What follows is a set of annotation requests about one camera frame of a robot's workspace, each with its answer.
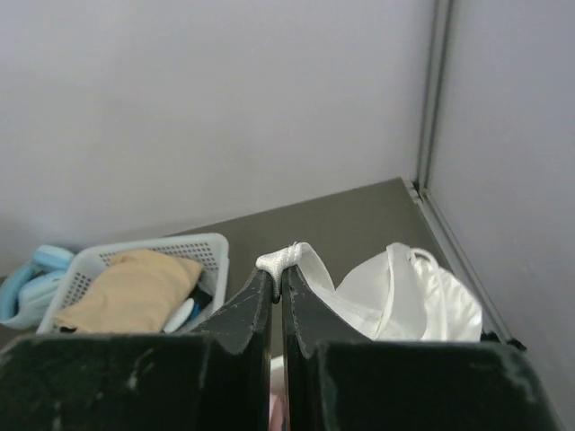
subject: white fabric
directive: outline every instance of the white fabric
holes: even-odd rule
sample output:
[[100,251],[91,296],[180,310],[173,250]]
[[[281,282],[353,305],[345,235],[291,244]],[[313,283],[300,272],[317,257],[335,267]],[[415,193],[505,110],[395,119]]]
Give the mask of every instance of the white fabric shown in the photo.
[[352,269],[336,290],[306,242],[260,256],[256,267],[278,284],[298,265],[310,289],[352,328],[378,340],[478,341],[482,309],[433,256],[399,242]]

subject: blue item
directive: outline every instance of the blue item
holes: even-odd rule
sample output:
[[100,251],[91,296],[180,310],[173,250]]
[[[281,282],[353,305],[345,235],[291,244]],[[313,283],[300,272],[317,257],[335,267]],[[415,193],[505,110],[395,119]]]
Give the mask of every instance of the blue item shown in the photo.
[[20,290],[39,272],[40,268],[34,263],[27,262],[16,269],[0,286],[0,321],[2,323],[16,315]]
[[72,251],[53,245],[41,245],[32,254],[32,260],[46,272],[68,269],[74,257],[75,254]]
[[194,309],[191,311],[189,320],[193,320],[198,317],[199,312],[201,312],[199,305],[194,305]]
[[[0,286],[0,323],[15,330],[40,323],[73,258],[59,247],[39,247]],[[38,277],[42,270],[48,274]]]

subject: beige fabric pouch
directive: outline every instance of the beige fabric pouch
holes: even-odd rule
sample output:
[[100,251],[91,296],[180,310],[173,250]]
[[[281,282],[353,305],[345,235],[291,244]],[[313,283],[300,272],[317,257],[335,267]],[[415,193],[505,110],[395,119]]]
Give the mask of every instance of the beige fabric pouch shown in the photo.
[[160,332],[198,283],[203,265],[150,250],[126,251],[84,297],[54,316],[78,333]]

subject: white plastic basket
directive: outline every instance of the white plastic basket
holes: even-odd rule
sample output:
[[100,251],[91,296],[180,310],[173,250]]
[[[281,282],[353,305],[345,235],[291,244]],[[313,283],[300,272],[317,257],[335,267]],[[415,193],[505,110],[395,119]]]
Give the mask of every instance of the white plastic basket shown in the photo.
[[181,258],[192,258],[204,264],[204,271],[199,279],[199,287],[211,294],[214,299],[193,321],[185,324],[178,332],[192,330],[224,304],[227,269],[229,267],[227,257],[229,244],[223,235],[202,233],[155,240],[120,242],[92,247],[80,252],[75,257],[46,310],[37,333],[58,332],[58,328],[54,325],[54,314],[77,303],[90,288],[92,282],[110,265],[113,255],[122,251],[138,249],[149,249]]

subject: white wall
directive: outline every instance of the white wall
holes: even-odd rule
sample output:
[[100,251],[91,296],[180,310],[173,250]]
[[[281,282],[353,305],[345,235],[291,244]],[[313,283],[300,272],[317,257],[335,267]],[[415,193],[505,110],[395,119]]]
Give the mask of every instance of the white wall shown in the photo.
[[414,174],[432,2],[2,10],[0,274]]
[[456,2],[431,194],[575,427],[575,3]]

